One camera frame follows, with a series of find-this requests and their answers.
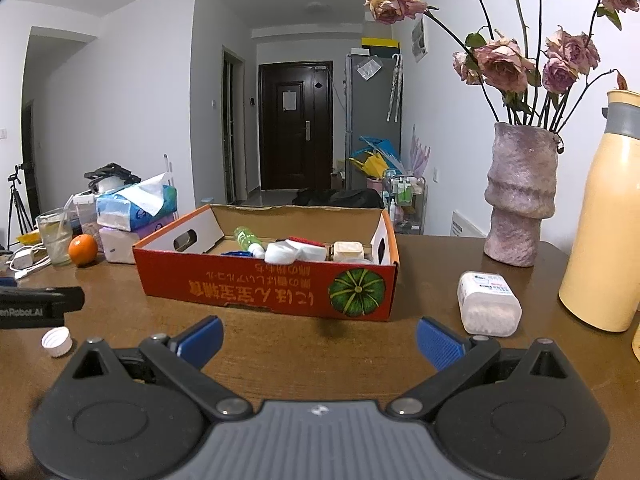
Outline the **green spray bottle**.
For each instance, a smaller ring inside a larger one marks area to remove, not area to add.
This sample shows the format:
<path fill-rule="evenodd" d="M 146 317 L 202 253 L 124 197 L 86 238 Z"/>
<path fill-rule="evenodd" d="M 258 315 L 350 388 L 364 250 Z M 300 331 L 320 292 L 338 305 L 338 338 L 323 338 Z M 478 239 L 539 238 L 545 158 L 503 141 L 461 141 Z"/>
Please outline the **green spray bottle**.
<path fill-rule="evenodd" d="M 266 250 L 262 241 L 246 226 L 234 230 L 234 238 L 243 252 L 249 252 L 254 258 L 265 258 Z"/>

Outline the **cream cube charger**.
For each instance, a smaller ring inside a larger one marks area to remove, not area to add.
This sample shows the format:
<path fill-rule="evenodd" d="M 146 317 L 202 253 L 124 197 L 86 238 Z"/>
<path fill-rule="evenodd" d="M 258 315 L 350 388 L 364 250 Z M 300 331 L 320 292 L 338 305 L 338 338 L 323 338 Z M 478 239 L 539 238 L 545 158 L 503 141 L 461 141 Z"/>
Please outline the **cream cube charger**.
<path fill-rule="evenodd" d="M 332 259 L 335 262 L 347 260 L 361 260 L 364 258 L 364 249 L 360 242 L 335 242 L 332 248 Z"/>

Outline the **red white lint brush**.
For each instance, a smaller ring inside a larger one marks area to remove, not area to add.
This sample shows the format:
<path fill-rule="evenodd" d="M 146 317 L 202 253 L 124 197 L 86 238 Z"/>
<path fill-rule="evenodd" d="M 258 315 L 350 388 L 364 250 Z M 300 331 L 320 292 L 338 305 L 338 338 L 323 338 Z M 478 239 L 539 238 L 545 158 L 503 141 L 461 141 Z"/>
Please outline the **red white lint brush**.
<path fill-rule="evenodd" d="M 289 237 L 285 241 L 297 250 L 296 259 L 299 261 L 322 262 L 328 258 L 328 248 L 325 244 L 300 237 Z"/>

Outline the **blue gear-shaped lid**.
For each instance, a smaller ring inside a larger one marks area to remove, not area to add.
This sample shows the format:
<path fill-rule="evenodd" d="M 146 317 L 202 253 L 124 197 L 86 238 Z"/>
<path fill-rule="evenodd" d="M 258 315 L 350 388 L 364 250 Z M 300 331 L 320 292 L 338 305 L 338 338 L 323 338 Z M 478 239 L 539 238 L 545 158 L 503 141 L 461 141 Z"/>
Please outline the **blue gear-shaped lid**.
<path fill-rule="evenodd" d="M 246 250 L 234 250 L 233 252 L 223 252 L 220 256 L 254 258 L 254 255 L 251 252 L 247 252 Z"/>

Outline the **white throat spray bottle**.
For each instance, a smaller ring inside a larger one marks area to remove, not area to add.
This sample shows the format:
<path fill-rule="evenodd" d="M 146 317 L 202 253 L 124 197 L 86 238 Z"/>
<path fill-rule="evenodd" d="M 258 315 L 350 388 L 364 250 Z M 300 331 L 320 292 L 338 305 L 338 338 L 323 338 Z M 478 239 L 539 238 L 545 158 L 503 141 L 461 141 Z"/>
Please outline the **white throat spray bottle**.
<path fill-rule="evenodd" d="M 299 249 L 286 240 L 269 243 L 265 251 L 265 263 L 272 266 L 289 266 L 299 255 Z"/>

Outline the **white bottle cap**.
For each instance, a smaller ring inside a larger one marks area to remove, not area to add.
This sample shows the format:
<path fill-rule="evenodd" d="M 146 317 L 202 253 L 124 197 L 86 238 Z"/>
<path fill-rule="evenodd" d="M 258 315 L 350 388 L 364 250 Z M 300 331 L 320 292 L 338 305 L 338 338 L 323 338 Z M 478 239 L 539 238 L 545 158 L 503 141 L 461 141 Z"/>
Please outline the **white bottle cap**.
<path fill-rule="evenodd" d="M 65 356 L 73 348 L 73 338 L 66 326 L 51 328 L 40 340 L 41 347 L 53 359 Z"/>

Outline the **white cotton swab box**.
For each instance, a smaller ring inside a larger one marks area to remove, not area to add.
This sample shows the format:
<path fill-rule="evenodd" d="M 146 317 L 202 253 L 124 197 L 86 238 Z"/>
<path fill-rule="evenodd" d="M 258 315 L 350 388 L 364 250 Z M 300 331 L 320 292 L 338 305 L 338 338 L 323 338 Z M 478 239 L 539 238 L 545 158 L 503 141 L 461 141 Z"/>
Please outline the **white cotton swab box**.
<path fill-rule="evenodd" d="M 470 335 L 506 338 L 520 325 L 520 300 L 499 274 L 464 272 L 457 297 L 463 328 Z"/>

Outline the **glass cup with straw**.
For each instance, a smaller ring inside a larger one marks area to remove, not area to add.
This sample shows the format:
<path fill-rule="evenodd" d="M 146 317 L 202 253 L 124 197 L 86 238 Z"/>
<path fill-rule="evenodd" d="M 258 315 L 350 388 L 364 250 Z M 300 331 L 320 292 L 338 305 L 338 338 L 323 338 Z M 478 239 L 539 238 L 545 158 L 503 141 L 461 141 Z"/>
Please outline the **glass cup with straw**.
<path fill-rule="evenodd" d="M 70 242 L 73 239 L 73 227 L 70 221 L 70 205 L 73 195 L 58 207 L 37 217 L 39 235 L 51 263 L 54 266 L 66 266 L 72 262 L 68 254 Z"/>

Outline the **orange fruit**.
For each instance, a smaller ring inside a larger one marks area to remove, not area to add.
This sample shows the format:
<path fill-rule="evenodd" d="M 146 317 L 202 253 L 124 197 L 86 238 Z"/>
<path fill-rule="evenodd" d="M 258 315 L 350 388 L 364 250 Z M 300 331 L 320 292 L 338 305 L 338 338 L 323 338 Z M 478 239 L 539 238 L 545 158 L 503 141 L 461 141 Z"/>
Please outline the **orange fruit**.
<path fill-rule="evenodd" d="M 96 260 L 99 246 L 93 236 L 80 234 L 70 241 L 67 252 L 75 266 L 88 266 Z"/>

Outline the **clear plastic food container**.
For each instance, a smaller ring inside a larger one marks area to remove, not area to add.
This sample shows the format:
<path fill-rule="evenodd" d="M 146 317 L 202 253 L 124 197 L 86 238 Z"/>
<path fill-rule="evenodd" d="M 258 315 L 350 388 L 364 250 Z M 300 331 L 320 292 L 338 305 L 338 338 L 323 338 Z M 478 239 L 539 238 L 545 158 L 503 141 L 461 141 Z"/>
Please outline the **clear plastic food container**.
<path fill-rule="evenodd" d="M 98 213 L 96 212 L 96 196 L 91 191 L 78 193 L 73 196 L 72 204 L 75 208 L 80 223 L 81 232 L 91 235 L 99 251 L 102 252 L 100 226 L 98 225 Z"/>

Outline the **purple white tissue pack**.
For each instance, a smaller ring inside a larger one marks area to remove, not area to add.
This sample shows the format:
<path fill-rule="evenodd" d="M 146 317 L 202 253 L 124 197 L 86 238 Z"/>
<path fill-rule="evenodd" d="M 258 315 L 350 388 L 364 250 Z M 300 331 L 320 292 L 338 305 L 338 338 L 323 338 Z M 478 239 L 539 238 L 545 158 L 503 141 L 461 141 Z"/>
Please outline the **purple white tissue pack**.
<path fill-rule="evenodd" d="M 167 226 L 173 222 L 175 218 L 175 214 L 168 214 L 131 232 L 102 226 L 102 228 L 99 229 L 99 234 L 106 261 L 109 263 L 135 264 L 134 251 L 132 250 L 134 244 L 164 226 Z"/>

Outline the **red cardboard box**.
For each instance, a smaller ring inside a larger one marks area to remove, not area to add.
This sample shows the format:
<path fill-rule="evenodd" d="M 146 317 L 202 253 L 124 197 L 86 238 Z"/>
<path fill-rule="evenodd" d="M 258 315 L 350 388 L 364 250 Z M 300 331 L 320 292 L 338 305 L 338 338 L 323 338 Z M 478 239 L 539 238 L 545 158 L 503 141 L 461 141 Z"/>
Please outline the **red cardboard box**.
<path fill-rule="evenodd" d="M 289 237 L 325 244 L 326 261 L 272 266 L 264 259 L 225 257 L 249 228 L 264 247 Z M 335 262 L 335 242 L 360 242 L 361 260 Z M 385 322 L 393 309 L 399 252 L 387 212 L 379 209 L 209 205 L 134 244 L 149 296 L 249 307 L 277 314 Z"/>

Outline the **blue tissue pack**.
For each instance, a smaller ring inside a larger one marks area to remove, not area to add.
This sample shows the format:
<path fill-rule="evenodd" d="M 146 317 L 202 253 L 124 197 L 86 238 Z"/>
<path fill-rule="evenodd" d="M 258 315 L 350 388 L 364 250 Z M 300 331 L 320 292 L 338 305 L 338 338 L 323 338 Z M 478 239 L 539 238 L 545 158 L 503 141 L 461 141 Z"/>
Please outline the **blue tissue pack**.
<path fill-rule="evenodd" d="M 98 225 L 132 232 L 172 216 L 178 210 L 177 190 L 168 181 L 168 174 L 159 174 L 101 194 L 96 199 Z"/>

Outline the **black device on container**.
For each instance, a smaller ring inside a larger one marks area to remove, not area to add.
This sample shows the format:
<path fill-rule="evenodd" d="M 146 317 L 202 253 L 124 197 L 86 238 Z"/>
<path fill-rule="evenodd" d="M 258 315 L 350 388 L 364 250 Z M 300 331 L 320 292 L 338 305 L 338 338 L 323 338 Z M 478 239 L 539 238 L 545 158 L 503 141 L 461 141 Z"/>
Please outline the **black device on container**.
<path fill-rule="evenodd" d="M 104 194 L 141 182 L 140 177 L 116 162 L 110 162 L 103 167 L 90 170 L 84 174 L 84 178 L 89 181 L 89 190 L 94 194 Z"/>

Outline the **yellow thermos jug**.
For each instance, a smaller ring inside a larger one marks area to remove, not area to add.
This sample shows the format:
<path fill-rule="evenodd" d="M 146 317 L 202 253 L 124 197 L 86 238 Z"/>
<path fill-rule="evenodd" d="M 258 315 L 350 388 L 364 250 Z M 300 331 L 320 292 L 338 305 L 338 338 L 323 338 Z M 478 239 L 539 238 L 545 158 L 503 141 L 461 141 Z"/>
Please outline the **yellow thermos jug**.
<path fill-rule="evenodd" d="M 639 95 L 612 90 L 559 289 L 571 314 L 610 333 L 626 332 L 639 304 L 639 150 Z"/>

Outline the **pink ceramic vase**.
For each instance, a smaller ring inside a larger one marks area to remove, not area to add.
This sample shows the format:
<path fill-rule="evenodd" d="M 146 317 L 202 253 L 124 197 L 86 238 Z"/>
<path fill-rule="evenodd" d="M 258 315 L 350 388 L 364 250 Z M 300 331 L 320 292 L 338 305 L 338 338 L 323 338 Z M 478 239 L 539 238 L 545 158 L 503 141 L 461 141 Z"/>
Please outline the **pink ceramic vase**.
<path fill-rule="evenodd" d="M 530 268 L 535 264 L 541 222 L 555 214 L 558 141 L 546 129 L 495 124 L 485 200 L 492 207 L 484 253 Z"/>

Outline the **yellow bear mug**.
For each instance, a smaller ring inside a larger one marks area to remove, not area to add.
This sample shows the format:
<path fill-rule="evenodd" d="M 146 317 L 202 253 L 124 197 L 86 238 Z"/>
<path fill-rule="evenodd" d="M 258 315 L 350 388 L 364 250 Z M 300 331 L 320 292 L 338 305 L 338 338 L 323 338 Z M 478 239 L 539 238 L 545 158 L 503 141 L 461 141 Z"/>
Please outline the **yellow bear mug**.
<path fill-rule="evenodd" d="M 636 360 L 640 362 L 640 324 L 638 324 L 636 332 L 634 333 L 634 338 L 632 338 L 631 350 Z"/>

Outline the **yellow blue bags pile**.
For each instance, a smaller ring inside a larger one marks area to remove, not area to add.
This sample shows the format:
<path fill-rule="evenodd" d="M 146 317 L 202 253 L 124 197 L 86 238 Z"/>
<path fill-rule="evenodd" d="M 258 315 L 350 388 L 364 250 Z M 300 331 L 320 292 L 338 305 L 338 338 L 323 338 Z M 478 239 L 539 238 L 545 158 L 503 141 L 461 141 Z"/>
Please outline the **yellow blue bags pile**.
<path fill-rule="evenodd" d="M 388 172 L 404 173 L 405 167 L 390 140 L 374 136 L 360 136 L 358 140 L 364 144 L 364 147 L 352 152 L 348 161 L 367 178 L 381 180 Z"/>

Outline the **dark entrance door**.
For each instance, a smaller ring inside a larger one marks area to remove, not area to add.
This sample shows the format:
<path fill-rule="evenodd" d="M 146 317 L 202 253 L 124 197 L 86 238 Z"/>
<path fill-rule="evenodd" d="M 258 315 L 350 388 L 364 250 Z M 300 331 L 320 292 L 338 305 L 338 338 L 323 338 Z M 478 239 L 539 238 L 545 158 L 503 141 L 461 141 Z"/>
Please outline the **dark entrance door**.
<path fill-rule="evenodd" d="M 330 186 L 333 101 L 330 62 L 258 67 L 260 182 L 265 191 Z"/>

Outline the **white umbrella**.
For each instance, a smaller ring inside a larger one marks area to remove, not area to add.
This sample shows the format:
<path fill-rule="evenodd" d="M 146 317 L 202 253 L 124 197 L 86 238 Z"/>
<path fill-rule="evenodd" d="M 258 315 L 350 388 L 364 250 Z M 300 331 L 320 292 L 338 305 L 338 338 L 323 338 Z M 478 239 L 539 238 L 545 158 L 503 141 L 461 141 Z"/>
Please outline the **white umbrella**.
<path fill-rule="evenodd" d="M 392 60 L 394 61 L 394 68 L 386 122 L 394 122 L 397 124 L 401 106 L 402 80 L 404 79 L 404 58 L 400 53 L 394 53 Z"/>

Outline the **dried pink roses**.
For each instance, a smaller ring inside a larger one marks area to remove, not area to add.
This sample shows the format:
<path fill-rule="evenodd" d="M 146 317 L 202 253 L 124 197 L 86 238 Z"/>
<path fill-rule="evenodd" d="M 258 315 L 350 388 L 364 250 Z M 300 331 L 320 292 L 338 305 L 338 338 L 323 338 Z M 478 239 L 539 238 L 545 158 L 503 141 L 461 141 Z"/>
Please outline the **dried pink roses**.
<path fill-rule="evenodd" d="M 588 32 L 572 35 L 564 27 L 544 38 L 542 19 L 544 0 L 537 0 L 537 43 L 529 45 L 528 27 L 521 0 L 514 0 L 522 38 L 499 32 L 491 23 L 485 0 L 480 4 L 485 23 L 464 39 L 456 35 L 434 12 L 437 6 L 425 0 L 364 0 L 372 18 L 382 24 L 393 25 L 406 18 L 425 16 L 449 35 L 461 51 L 454 53 L 454 70 L 468 86 L 480 86 L 491 113 L 499 119 L 497 109 L 487 93 L 487 87 L 499 91 L 506 108 L 506 121 L 514 126 L 537 126 L 559 134 L 575 113 L 587 90 L 601 77 L 617 73 L 620 90 L 626 90 L 624 77 L 617 70 L 608 70 L 591 81 L 591 73 L 601 63 L 593 42 L 596 18 L 607 18 L 622 31 L 620 14 L 639 12 L 639 0 L 597 0 L 591 14 Z M 568 97 L 580 78 L 585 85 L 574 106 L 567 111 Z"/>

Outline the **grey refrigerator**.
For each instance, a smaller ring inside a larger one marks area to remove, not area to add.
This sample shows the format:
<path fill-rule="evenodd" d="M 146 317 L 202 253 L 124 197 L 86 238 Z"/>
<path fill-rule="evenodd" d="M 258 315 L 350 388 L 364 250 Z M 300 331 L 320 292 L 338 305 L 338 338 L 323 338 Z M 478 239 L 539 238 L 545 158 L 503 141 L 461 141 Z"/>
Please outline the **grey refrigerator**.
<path fill-rule="evenodd" d="M 388 118 L 395 61 L 392 58 L 346 55 L 345 61 L 345 155 L 348 159 L 367 157 L 369 144 L 362 136 L 386 140 L 393 154 L 400 154 L 401 117 L 394 110 Z M 346 188 L 367 186 L 366 176 L 349 160 L 345 162 Z"/>

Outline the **yellow box on refrigerator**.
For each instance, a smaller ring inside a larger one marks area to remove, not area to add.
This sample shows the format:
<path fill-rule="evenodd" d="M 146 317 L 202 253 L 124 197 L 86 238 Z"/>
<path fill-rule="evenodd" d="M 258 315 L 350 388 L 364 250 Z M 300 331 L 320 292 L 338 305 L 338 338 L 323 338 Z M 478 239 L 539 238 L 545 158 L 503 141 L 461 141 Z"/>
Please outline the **yellow box on refrigerator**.
<path fill-rule="evenodd" d="M 399 41 L 390 38 L 361 37 L 360 47 L 368 50 L 371 56 L 379 58 L 392 58 L 394 54 L 400 53 Z"/>

